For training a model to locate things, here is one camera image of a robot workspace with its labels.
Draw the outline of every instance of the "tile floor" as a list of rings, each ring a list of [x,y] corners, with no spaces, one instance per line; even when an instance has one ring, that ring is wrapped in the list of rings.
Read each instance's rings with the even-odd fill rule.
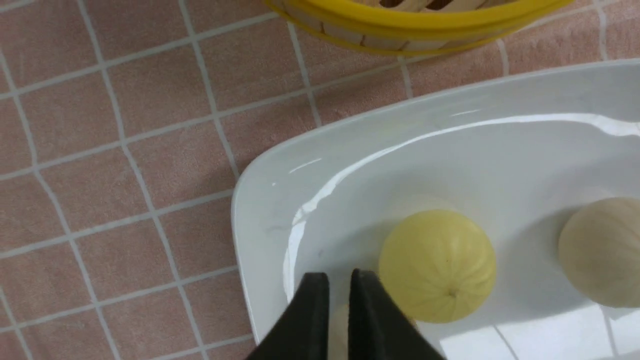
[[[576,0],[430,60],[354,53],[260,0],[0,0],[0,348],[242,359],[230,196],[260,153],[508,74],[640,58],[638,0]]]

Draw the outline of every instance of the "grout line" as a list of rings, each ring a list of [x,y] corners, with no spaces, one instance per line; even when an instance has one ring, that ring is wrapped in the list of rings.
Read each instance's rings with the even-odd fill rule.
[[[326,87],[329,87],[329,86],[338,85],[338,84],[341,84],[341,83],[347,83],[347,82],[352,81],[352,80],[364,78],[364,77],[367,77],[367,76],[370,76],[370,75],[374,75],[374,74],[377,74],[377,73],[380,73],[380,72],[383,72],[383,71],[386,71],[386,70],[393,69],[393,68],[395,68],[397,66],[398,66],[397,63],[392,63],[392,64],[389,64],[389,65],[383,65],[383,66],[375,68],[375,69],[359,72],[357,74],[344,76],[343,78],[339,78],[339,79],[331,80],[331,81],[328,81],[326,83],[322,83],[322,84],[319,84],[319,85],[311,86],[310,91],[313,92],[313,91],[316,91],[316,90],[319,90],[319,89],[322,89],[322,88],[326,88]],[[242,111],[258,108],[260,106],[273,104],[274,102],[280,102],[280,101],[284,101],[284,100],[290,99],[292,97],[304,95],[308,91],[309,90],[307,90],[307,89],[301,89],[301,90],[296,90],[296,91],[293,91],[293,92],[289,92],[287,94],[278,95],[278,96],[270,97],[270,98],[267,98],[267,99],[250,102],[248,104],[240,105],[240,106],[237,106],[235,108],[219,111],[218,115],[221,118],[222,117],[226,117],[226,116],[229,116],[229,115],[232,115],[232,114],[235,114],[235,113],[240,113]],[[178,124],[172,124],[172,125],[169,125],[169,126],[160,127],[158,129],[147,131],[146,133],[137,134],[137,135],[131,136],[129,138],[126,138],[125,139],[125,144],[128,145],[128,144],[130,144],[132,142],[136,142],[138,140],[150,138],[150,137],[153,137],[153,136],[159,136],[159,135],[162,135],[162,134],[165,134],[165,133],[169,133],[169,132],[174,131],[174,130],[182,129],[182,128],[189,127],[189,126],[194,126],[194,125],[201,124],[201,123],[207,122],[207,121],[212,121],[212,120],[214,120],[215,117],[216,117],[215,115],[208,115],[208,116],[205,116],[205,117],[199,117],[199,118],[187,120],[187,121],[184,121],[184,122],[180,122]],[[120,141],[108,143],[108,144],[105,144],[105,145],[100,145],[100,146],[94,147],[92,149],[88,149],[88,150],[85,150],[85,151],[77,152],[75,154],[67,155],[67,156],[64,156],[62,158],[58,158],[58,159],[55,159],[55,160],[51,160],[51,161],[47,161],[45,163],[38,164],[37,166],[32,167],[32,168],[24,168],[24,169],[20,169],[20,170],[17,170],[17,171],[14,171],[14,172],[10,172],[10,173],[7,173],[7,174],[2,174],[2,175],[0,175],[0,181],[13,179],[14,177],[30,174],[34,170],[43,170],[45,168],[53,167],[55,165],[60,165],[60,164],[63,164],[63,163],[67,163],[69,161],[78,160],[78,159],[81,159],[81,158],[86,157],[86,156],[98,154],[98,153],[100,153],[102,151],[115,149],[115,148],[117,148],[119,146],[121,146],[121,142]]]
[[[207,93],[207,99],[209,100],[209,107],[211,108],[211,113],[213,115],[213,121],[216,127],[216,132],[218,133],[220,142],[222,143],[222,147],[224,148],[229,164],[231,165],[231,170],[233,171],[237,181],[240,178],[240,172],[238,171],[236,160],[234,159],[234,153],[231,150],[231,145],[229,144],[229,141],[227,141],[227,136],[225,135],[225,131],[222,128],[222,123],[220,122],[220,114],[218,113],[218,107],[216,106],[216,99],[213,96],[213,87],[211,86],[211,80],[209,79],[209,71],[207,70],[207,65],[204,61],[204,57],[202,56],[200,43],[196,39],[195,31],[191,23],[191,17],[189,16],[189,11],[187,9],[187,6],[184,0],[179,0],[178,3],[180,5],[180,12],[182,13],[182,18],[184,19],[184,25],[187,27],[189,39],[191,40],[193,51],[196,55],[198,68],[200,68],[200,75],[202,76],[202,82],[204,84],[205,91]]]
[[[193,32],[192,41],[199,42],[199,41],[204,40],[206,38],[210,38],[210,37],[214,37],[216,35],[228,33],[229,31],[233,31],[233,30],[246,28],[248,26],[256,25],[256,24],[259,24],[259,23],[267,21],[267,20],[275,19],[277,17],[278,17],[277,13],[269,12],[269,13],[258,15],[258,16],[255,16],[255,17],[250,17],[249,19],[240,20],[238,22],[234,22],[233,24],[224,25],[224,26],[221,26],[221,27],[216,28],[216,29],[207,30],[207,31],[204,31],[202,33],[196,34],[195,31],[194,31]],[[193,29],[193,26],[187,25],[187,29],[189,29],[189,27],[191,29]]]
[[[582,8],[572,9],[572,10],[561,12],[561,13],[555,13],[553,15],[549,15],[541,19],[538,19],[532,22],[531,24],[525,26],[524,28],[519,29],[517,32],[527,30],[527,29],[537,28],[540,25],[548,24],[549,22],[562,19],[564,17],[571,16],[577,13],[588,12],[590,10],[596,10],[595,5],[591,4],[591,5],[583,6]]]
[[[214,126],[216,128],[216,132],[218,133],[218,138],[222,143],[222,146],[225,150],[225,154],[227,155],[227,160],[229,161],[229,165],[231,166],[231,169],[237,181],[238,178],[240,177],[240,173],[238,171],[238,167],[236,165],[236,161],[234,159],[234,154],[231,150],[231,146],[227,141],[227,137],[225,136],[224,129],[222,128],[222,124],[220,122],[220,116],[218,114],[216,99],[215,99],[215,96],[213,95],[213,87],[211,86],[211,80],[209,79],[209,71],[207,70],[207,65],[204,61],[204,57],[202,56],[202,49],[200,48],[200,43],[198,42],[195,36],[195,30],[193,29],[193,22],[191,21],[191,17],[189,16],[189,10],[187,9],[185,0],[179,0],[178,4],[180,6],[180,12],[182,13],[182,19],[184,20],[184,25],[187,28],[187,33],[189,34],[189,39],[191,40],[191,46],[193,47],[193,52],[196,56],[196,62],[198,63],[198,68],[200,69],[202,83],[204,84],[204,87],[205,87],[207,100],[209,101],[209,107],[213,115]],[[171,255],[171,248],[169,247],[168,241],[166,241],[166,235],[164,235],[164,231],[162,230],[162,227],[159,224],[159,220],[157,222],[158,222],[159,230],[162,231],[163,236],[161,236],[161,238],[163,239],[163,243],[166,242],[166,251],[167,251],[168,257],[170,258],[170,265],[172,267],[173,276],[178,281],[180,277],[178,275],[177,267],[175,266],[175,262],[173,261],[173,257]],[[200,347],[200,355],[204,358],[204,360],[209,360],[209,355],[203,348],[204,342],[202,341],[202,335],[200,334],[200,329],[198,328],[198,324],[196,323],[195,317],[193,316],[193,309],[191,308],[191,303],[187,298],[186,291],[184,290],[184,287],[181,285],[178,285],[178,290],[180,291],[180,295],[182,297],[184,307],[187,311],[187,317],[189,318],[191,329],[196,338],[196,343]]]
[[[238,336],[237,338],[218,341],[218,342],[215,342],[215,343],[204,345],[202,347],[191,348],[189,350],[183,350],[183,351],[180,351],[180,352],[174,352],[173,354],[154,357],[151,360],[174,360],[174,359],[177,359],[177,358],[182,357],[182,356],[195,354],[197,352],[210,350],[212,348],[223,347],[225,345],[241,343],[242,341],[247,341],[247,340],[250,340],[250,339],[253,339],[253,335],[251,335],[251,334],[242,335],[242,336]]]
[[[18,337],[18,341],[20,342],[20,346],[22,346],[22,351],[24,351],[24,354],[27,356],[27,360],[33,360],[33,354],[31,353],[31,350],[29,350],[29,347],[27,346],[27,341],[24,339],[24,336],[22,335],[22,331],[20,331],[20,329],[18,329],[15,326],[15,318],[13,317],[13,312],[9,307],[9,302],[6,299],[6,295],[4,294],[2,286],[0,286],[0,302],[2,302],[4,307],[4,313],[6,313],[6,317],[9,318],[9,322],[12,325],[11,330],[15,329],[15,335]]]
[[[11,75],[11,72],[9,71],[9,68],[6,64],[6,59],[4,58],[4,54],[2,52],[0,52],[0,63],[3,67],[4,70],[4,74],[6,77],[6,82],[9,85],[9,89],[13,90],[13,92],[15,93],[15,83],[13,82],[13,77]],[[37,152],[36,152],[36,147],[35,147],[35,143],[33,142],[33,134],[29,128],[29,121],[27,119],[26,114],[24,113],[24,108],[22,107],[22,104],[20,102],[19,96],[15,95],[13,97],[13,101],[15,102],[15,105],[18,109],[18,114],[20,116],[20,121],[22,122],[22,127],[24,129],[24,132],[26,134],[27,137],[27,143],[29,144],[29,150],[31,151],[31,161],[32,161],[32,166],[33,167],[37,167],[38,165],[38,156],[37,156]],[[36,168],[33,171],[33,174],[35,175],[35,177],[38,179],[38,182],[40,183],[40,186],[42,186],[42,188],[44,189],[45,193],[47,193],[47,196],[49,197],[49,199],[51,200],[51,203],[53,204],[54,209],[56,210],[56,214],[58,216],[58,220],[60,221],[60,224],[62,225],[62,229],[65,232],[65,237],[69,239],[69,244],[71,246],[71,249],[73,250],[74,253],[74,257],[78,263],[78,266],[80,268],[80,273],[83,276],[83,281],[84,284],[86,286],[87,291],[89,292],[89,296],[91,297],[91,302],[92,303],[96,303],[97,302],[97,298],[95,296],[95,292],[93,290],[93,286],[91,285],[91,280],[89,280],[89,273],[86,271],[86,267],[84,266],[84,262],[82,260],[82,257],[80,256],[80,252],[78,251],[77,245],[74,241],[73,238],[70,237],[71,235],[71,230],[69,229],[69,224],[67,222],[67,219],[65,218],[65,214],[62,211],[62,207],[60,206],[60,202],[58,201],[58,198],[56,197],[56,194],[51,190],[51,187],[49,186],[49,184],[47,184],[47,182],[44,180],[44,178],[42,177],[42,174],[40,173],[40,171]],[[115,360],[120,360],[120,356],[118,355],[118,351],[115,347],[115,343],[113,342],[113,339],[111,338],[111,333],[109,331],[109,328],[107,326],[107,323],[104,319],[104,316],[102,315],[102,312],[100,311],[100,308],[97,307],[96,308],[96,312],[98,314],[98,319],[100,322],[100,325],[102,326],[102,329],[105,332],[105,335],[107,337],[107,341],[109,342],[109,346],[111,347],[111,350],[113,352],[113,356],[115,358]],[[18,330],[16,330],[16,333],[18,335],[21,336],[21,332],[19,332]],[[23,344],[25,352],[27,352],[27,354],[30,354],[30,350],[27,347],[26,342],[24,342]]]
[[[302,56],[302,49],[300,48],[300,42],[298,41],[298,34],[296,32],[296,26],[287,22],[287,28],[289,29],[289,37],[291,37],[291,43],[293,44],[293,51],[296,53],[296,59],[298,61],[298,67],[300,68],[300,76],[302,77],[302,83],[305,85],[307,91],[307,98],[309,105],[311,106],[311,113],[314,117],[316,127],[322,127],[322,119],[320,119],[320,112],[316,105],[316,98],[313,91],[311,91],[311,81],[309,80],[309,71],[305,65],[305,58]]]
[[[205,204],[206,202],[219,200],[225,197],[231,197],[234,194],[233,189],[223,190],[221,192],[213,193],[210,195],[205,195],[202,197],[197,197],[195,199],[187,200],[184,202],[179,202],[178,204],[169,205],[166,208],[156,210],[158,216],[162,216],[165,214],[173,213],[174,211],[183,210],[186,208],[192,208],[193,206]]]
[[[404,58],[404,56],[398,56],[398,62],[400,63],[400,71],[402,72],[406,98],[413,99],[413,85],[411,84],[411,76],[409,75],[409,68],[406,66],[406,59]]]
[[[221,268],[221,269],[218,269],[218,270],[215,270],[215,271],[212,271],[212,272],[207,272],[207,273],[204,273],[204,274],[201,274],[201,275],[188,277],[186,279],[180,280],[179,282],[169,282],[168,284],[154,286],[153,288],[138,290],[138,291],[134,291],[132,293],[121,295],[121,296],[118,296],[118,297],[115,297],[115,298],[101,300],[101,301],[98,301],[95,304],[90,304],[90,305],[85,305],[85,306],[81,306],[81,307],[76,307],[74,309],[60,311],[59,313],[54,313],[54,314],[43,316],[41,318],[37,318],[37,319],[34,319],[34,320],[28,320],[26,322],[17,323],[17,324],[14,324],[12,326],[9,326],[9,327],[3,327],[3,328],[0,328],[0,333],[7,332],[7,331],[12,331],[12,330],[15,330],[15,329],[22,329],[22,328],[33,326],[33,325],[37,325],[37,324],[40,324],[40,323],[49,322],[49,321],[55,320],[57,318],[63,318],[65,316],[82,313],[83,311],[89,311],[89,310],[95,309],[97,307],[102,308],[104,306],[109,306],[109,305],[112,305],[112,304],[116,304],[118,302],[135,299],[135,298],[138,298],[138,297],[142,297],[142,296],[145,296],[145,295],[150,295],[150,294],[157,293],[157,292],[164,291],[164,290],[169,290],[169,289],[177,287],[178,285],[184,286],[184,285],[187,285],[187,284],[191,284],[193,282],[201,281],[201,280],[204,280],[204,279],[209,279],[209,278],[212,278],[212,277],[216,277],[216,276],[223,275],[223,274],[226,274],[226,273],[229,273],[229,272],[233,272],[233,271],[237,271],[237,270],[238,270],[238,266],[237,265],[228,266],[226,268]]]
[[[162,215],[173,213],[174,211],[188,209],[188,208],[192,208],[193,206],[205,204],[206,202],[219,200],[219,199],[222,199],[222,198],[225,198],[225,197],[230,197],[231,195],[233,195],[233,192],[234,192],[233,189],[228,189],[228,190],[223,190],[221,192],[213,193],[213,194],[210,194],[210,195],[197,197],[195,199],[179,202],[178,204],[169,205],[166,208],[157,209],[156,213],[160,217]],[[108,222],[108,223],[105,223],[105,224],[96,225],[96,226],[93,226],[93,227],[89,227],[87,229],[78,230],[78,231],[72,233],[70,236],[63,235],[63,236],[59,236],[57,238],[40,241],[40,242],[37,242],[37,243],[25,245],[23,247],[19,247],[19,248],[16,248],[16,249],[12,249],[12,250],[0,253],[0,259],[6,259],[6,258],[13,257],[13,256],[18,256],[18,255],[25,254],[25,253],[33,251],[33,250],[42,249],[44,247],[49,247],[49,246],[53,246],[53,245],[57,245],[57,244],[63,243],[65,241],[68,241],[70,238],[77,239],[77,238],[81,238],[83,236],[88,236],[88,235],[92,235],[92,234],[101,233],[103,231],[115,229],[115,228],[120,227],[120,226],[130,225],[130,224],[133,224],[133,223],[136,223],[136,222],[139,222],[139,221],[148,220],[148,219],[151,219],[152,217],[153,217],[153,214],[151,214],[150,212],[147,212],[147,213],[142,213],[142,214],[138,214],[138,215],[133,215],[133,216],[127,217],[127,218],[122,218],[120,220],[114,220],[112,222]]]
[[[500,58],[502,59],[502,76],[509,76],[509,54],[507,53],[507,47],[504,45],[502,39],[495,41],[500,51]]]
[[[98,65],[92,65],[92,66],[89,66],[89,67],[85,67],[84,69],[68,72],[66,74],[62,74],[62,75],[59,75],[59,76],[54,76],[51,79],[46,79],[46,80],[41,81],[39,83],[34,83],[34,84],[31,84],[31,85],[27,85],[27,86],[24,86],[24,87],[19,88],[19,89],[17,88],[15,90],[12,90],[11,92],[7,92],[5,94],[0,94],[0,100],[8,99],[8,98],[10,98],[12,96],[16,96],[16,95],[26,94],[28,92],[32,92],[33,90],[38,90],[38,89],[41,89],[41,88],[45,88],[47,86],[51,86],[51,85],[55,85],[55,84],[58,84],[58,83],[62,83],[62,82],[67,81],[67,80],[79,78],[80,76],[92,74],[94,72],[97,72],[98,70],[100,70],[100,67]]]
[[[26,6],[32,3],[35,3],[35,0],[14,1],[12,3],[8,3],[6,5],[0,6],[0,13],[7,12],[9,10],[13,10],[17,8],[22,8],[23,6]]]
[[[7,82],[7,85],[9,86],[9,89],[12,91],[15,91],[15,83],[13,82],[13,76],[11,75],[11,72],[9,71],[9,66],[6,63],[6,58],[4,57],[4,53],[2,52],[2,49],[0,49],[0,67],[2,67],[2,70],[4,72],[4,77],[5,80]],[[22,123],[22,129],[24,130],[24,134],[27,138],[27,143],[29,145],[29,151],[31,152],[31,165],[35,166],[38,163],[38,156],[36,154],[36,147],[35,147],[35,143],[33,142],[33,134],[31,133],[31,130],[29,128],[29,122],[27,121],[27,116],[24,113],[24,108],[22,107],[22,103],[20,102],[20,98],[18,97],[18,95],[13,96],[13,102],[15,103],[16,108],[18,109],[18,115],[20,117],[20,123]],[[39,172],[35,171],[34,172],[36,177],[38,178],[38,181],[40,182],[40,184],[42,185],[42,187],[45,189],[45,191],[47,191],[48,186],[47,183],[44,182],[44,180],[42,179],[42,176],[40,175]],[[2,297],[2,303],[4,305],[5,308],[5,312],[7,314],[7,317],[9,318],[9,320],[11,321],[11,324],[14,325],[15,327],[15,318],[13,317],[13,313],[11,312],[11,309],[9,308],[9,303],[4,295],[4,290],[2,290],[2,288],[0,288],[0,297]],[[27,346],[27,342],[24,340],[24,337],[22,336],[22,332],[19,331],[19,329],[16,328],[15,330],[15,334],[18,337],[19,341],[20,341],[20,345],[22,346],[22,349],[24,351],[24,353],[27,355],[27,359],[28,360],[33,360],[33,355],[31,353],[31,350],[29,349],[29,347]]]
[[[33,172],[33,167],[22,168],[14,172],[8,172],[6,174],[0,175],[0,181],[13,179],[14,177],[29,175],[32,172]]]
[[[129,145],[130,143],[136,142],[138,140],[144,140],[144,139],[147,139],[147,138],[152,138],[154,136],[170,133],[172,131],[179,130],[179,129],[182,129],[182,128],[185,128],[185,127],[191,127],[191,126],[194,126],[194,125],[202,124],[204,122],[213,120],[213,118],[214,118],[213,115],[207,115],[207,116],[204,116],[204,117],[197,117],[195,119],[179,122],[177,124],[171,124],[171,125],[168,125],[168,126],[160,127],[158,129],[147,131],[146,133],[137,134],[137,135],[131,136],[129,138],[126,138],[125,139],[125,143],[127,145]]]
[[[117,103],[113,102],[115,95],[113,93],[113,87],[111,86],[111,82],[109,81],[109,78],[107,75],[106,67],[104,66],[104,59],[102,58],[102,51],[100,50],[100,46],[98,44],[98,38],[96,37],[95,32],[93,30],[93,25],[91,24],[91,18],[89,18],[89,14],[86,10],[86,6],[84,5],[84,1],[77,0],[77,5],[82,15],[84,26],[86,27],[86,30],[91,39],[93,50],[95,51],[95,57],[100,67],[100,74],[102,75],[102,79],[105,82],[105,86],[107,89],[107,93],[109,94],[109,98],[111,98],[112,100],[111,103],[113,106],[113,111],[116,114],[116,121],[117,121],[119,120],[120,112],[119,112]],[[120,137],[120,141],[122,142],[123,135],[124,135],[124,130],[122,129],[122,121],[118,121],[118,135]],[[65,229],[65,232],[69,236],[71,236],[71,231],[68,229],[68,227]],[[102,326],[102,330],[104,331],[107,342],[109,343],[109,348],[111,349],[111,353],[113,354],[113,357],[115,360],[120,360],[120,353],[116,346],[115,340],[113,339],[113,336],[111,334],[111,330],[109,330],[107,321],[104,318],[104,314],[102,313],[102,309],[100,308],[100,304],[98,302],[98,298],[95,295],[95,291],[93,290],[93,286],[91,285],[91,279],[89,278],[89,273],[87,272],[86,267],[84,265],[84,261],[82,260],[82,256],[80,255],[80,251],[78,249],[76,239],[71,237],[71,239],[69,240],[69,244],[71,244],[71,248],[73,249],[74,255],[76,256],[77,262],[80,266],[80,271],[84,277],[84,282],[86,283],[86,286],[89,290],[89,294],[91,296],[91,302],[95,304],[95,311],[98,314],[98,319],[99,319],[100,325]]]
[[[191,41],[189,40],[188,37],[186,38],[182,38],[182,39],[178,39],[178,40],[174,40],[174,41],[170,41],[166,44],[162,44],[162,45],[158,45],[158,46],[154,46],[154,47],[150,47],[148,49],[144,49],[142,51],[138,51],[137,53],[132,53],[132,54],[128,54],[119,58],[115,58],[112,60],[104,60],[104,66],[109,68],[109,67],[114,67],[123,63],[126,63],[128,61],[133,61],[133,60],[138,60],[138,59],[142,59],[142,58],[146,58],[147,56],[151,56],[151,55],[155,55],[155,54],[159,54],[165,51],[169,51],[172,49],[175,49],[177,47],[180,46],[185,46],[185,45],[189,45]]]
[[[600,41],[598,42],[600,57],[607,61],[609,59],[609,54],[607,54],[607,14],[604,13],[598,0],[593,0],[593,6],[598,10],[598,18],[600,19]]]
[[[229,24],[229,25],[225,25],[222,26],[220,28],[216,28],[216,29],[212,29],[209,31],[205,31],[203,33],[197,34],[195,35],[195,40],[200,41],[215,35],[220,35],[220,34],[224,34],[227,33],[229,31],[233,31],[233,30],[237,30],[237,29],[241,29],[247,26],[251,26],[254,24],[258,24],[260,22],[263,21],[267,21],[269,19],[275,19],[276,17],[278,17],[278,15],[276,13],[266,13],[263,15],[259,15],[256,17],[252,17],[249,19],[245,19],[245,20],[241,20],[238,22],[235,22],[233,24]],[[142,51],[138,51],[137,53],[132,53],[132,54],[128,54],[125,56],[121,56],[119,58],[115,58],[112,60],[106,60],[103,61],[102,64],[96,64],[96,65],[92,65],[89,67],[86,67],[84,69],[80,69],[80,70],[75,70],[72,72],[68,72],[66,74],[62,74],[59,76],[54,76],[53,78],[50,79],[46,79],[37,83],[33,83],[27,86],[23,86],[22,88],[17,88],[17,89],[13,89],[12,91],[9,91],[7,93],[4,94],[0,94],[0,100],[3,99],[9,99],[13,96],[16,95],[22,95],[25,94],[27,92],[31,92],[33,90],[38,90],[41,88],[45,88],[47,86],[51,86],[51,85],[55,85],[58,83],[62,83],[64,81],[67,80],[71,80],[74,78],[78,78],[80,76],[84,76],[84,75],[88,75],[94,72],[97,72],[105,67],[112,67],[115,65],[119,65],[128,61],[132,61],[132,60],[137,60],[137,59],[141,59],[141,58],[145,58],[147,56],[153,55],[153,54],[157,54],[157,53],[161,53],[163,51],[168,51],[168,50],[172,50],[175,49],[176,47],[180,47],[180,46],[184,46],[184,45],[188,45],[190,43],[193,42],[193,37],[188,36],[182,39],[178,39],[178,40],[174,40],[172,42],[168,42],[166,44],[163,45],[159,45],[159,46],[155,46],[155,47],[151,47],[149,49],[145,49]]]

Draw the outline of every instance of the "white rectangular dish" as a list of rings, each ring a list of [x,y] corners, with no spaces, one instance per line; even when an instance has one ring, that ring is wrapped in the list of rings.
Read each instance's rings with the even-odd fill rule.
[[[474,314],[419,324],[448,360],[640,359],[640,310],[571,287],[555,240],[576,207],[640,197],[640,60],[546,70],[428,95],[276,146],[243,173],[237,259],[260,342],[304,272],[375,270],[390,228],[455,209],[492,240],[496,286]]]

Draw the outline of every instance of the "yellow basket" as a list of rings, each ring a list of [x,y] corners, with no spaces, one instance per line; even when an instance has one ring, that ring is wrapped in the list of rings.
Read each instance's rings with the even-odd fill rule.
[[[334,44],[369,53],[415,56],[450,53],[491,42],[572,1],[484,0],[478,9],[466,12],[444,12],[446,8],[442,12],[401,12],[354,0],[265,3],[287,20]]]

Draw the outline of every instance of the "pink tile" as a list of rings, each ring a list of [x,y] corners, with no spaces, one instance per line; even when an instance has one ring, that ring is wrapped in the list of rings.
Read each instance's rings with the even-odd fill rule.
[[[502,76],[502,58],[495,43],[464,53],[411,63],[409,75],[416,96]]]
[[[86,0],[105,59],[137,53],[187,36],[174,0]]]
[[[103,308],[122,360],[151,359],[198,346],[177,288]]]
[[[112,67],[109,75],[127,136],[211,113],[190,45]]]
[[[116,227],[76,241],[98,300],[173,281],[153,220]]]
[[[406,100],[400,69],[329,86],[315,92],[323,124]]]
[[[9,320],[9,315],[7,315],[4,310],[4,306],[0,306],[0,328],[11,326],[11,321]]]
[[[230,31],[200,45],[220,110],[303,87],[287,23],[282,19]]]
[[[193,282],[184,290],[205,344],[251,333],[238,272]]]
[[[112,360],[95,310],[57,318],[22,330],[33,360]]]
[[[46,168],[41,174],[58,197],[72,231],[148,210],[120,148]]]
[[[236,264],[231,199],[207,202],[160,218],[180,277]]]
[[[13,99],[0,100],[0,114],[0,174],[30,167],[31,151]]]
[[[91,302],[68,242],[3,259],[0,283],[17,322]]]
[[[600,20],[593,10],[526,29],[504,39],[510,73],[601,60]]]
[[[72,0],[36,1],[0,13],[0,44],[17,87],[96,64]]]
[[[622,0],[604,8],[607,54],[611,59],[640,58],[640,3]]]
[[[221,122],[239,171],[264,151],[316,127],[304,95],[235,113]]]
[[[0,181],[0,252],[64,235],[51,199],[34,175]]]
[[[246,359],[254,349],[255,342],[251,339],[242,341],[241,343],[212,348],[207,353],[209,355],[209,360],[242,360]]]
[[[157,208],[228,190],[236,183],[213,121],[140,140],[129,149]]]
[[[336,80],[397,61],[395,56],[359,53],[313,37],[301,29],[296,31],[311,85]]]
[[[35,90],[20,99],[40,162],[118,140],[111,100],[99,72]]]
[[[9,360],[27,360],[27,355],[20,345],[20,340],[15,331],[0,332],[0,349],[3,357]]]
[[[5,92],[9,92],[9,83],[6,82],[4,71],[0,71],[0,94],[3,94]]]
[[[262,0],[187,0],[187,8],[197,33],[269,12]]]

